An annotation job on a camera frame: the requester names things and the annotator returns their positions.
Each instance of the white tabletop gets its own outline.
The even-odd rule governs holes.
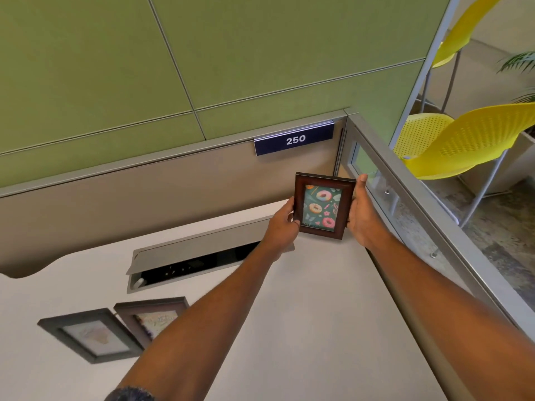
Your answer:
[[[236,266],[127,295],[132,251],[282,203],[74,253],[19,280],[0,275],[2,399],[103,399],[135,359],[91,365],[37,321],[144,299],[192,304]],[[273,264],[206,399],[445,400],[366,250],[349,233],[299,234],[295,247]]]

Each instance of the person's left arm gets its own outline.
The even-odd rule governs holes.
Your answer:
[[[158,401],[203,400],[266,274],[296,238],[293,197],[271,218],[262,241],[223,282],[159,334],[118,388],[149,391]]]

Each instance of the donut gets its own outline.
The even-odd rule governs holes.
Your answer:
[[[324,218],[322,220],[322,224],[325,228],[334,229],[334,226],[336,225],[336,221],[334,221],[332,218]]]
[[[322,190],[318,194],[316,194],[316,198],[320,201],[329,201],[332,198],[332,194],[330,191]]]
[[[316,204],[315,202],[313,202],[312,204],[310,204],[308,206],[308,209],[310,209],[314,214],[319,214],[323,209],[322,209],[322,206],[319,205],[319,204]]]

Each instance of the blue sign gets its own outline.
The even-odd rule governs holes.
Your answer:
[[[327,121],[255,139],[256,155],[278,152],[333,138],[334,122]]]

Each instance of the yellow chair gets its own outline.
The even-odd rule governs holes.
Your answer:
[[[435,59],[431,68],[440,67],[449,62],[455,53],[457,57],[455,59],[455,65],[453,66],[453,72],[451,74],[451,79],[449,80],[448,91],[442,105],[441,113],[444,113],[446,110],[446,104],[448,104],[449,95],[451,94],[451,88],[453,87],[453,81],[455,80],[455,75],[457,74],[457,68],[459,65],[459,60],[461,58],[461,49],[463,49],[472,36],[472,32],[476,25],[481,21],[481,19],[488,13],[492,7],[500,0],[477,0],[458,19],[457,23],[451,31],[446,36],[446,39],[440,44]],[[425,77],[425,86],[424,91],[422,92],[422,103],[420,105],[420,113],[424,112],[425,108],[425,97],[427,95],[427,87],[429,86],[429,80],[431,79],[431,69]]]
[[[462,228],[485,195],[518,134],[534,124],[535,102],[479,108],[456,120],[446,114],[409,115],[394,153],[419,180],[456,176],[475,165],[495,160],[491,174],[459,223]],[[396,204],[397,199],[391,207],[392,213]],[[456,220],[445,205],[440,204]]]

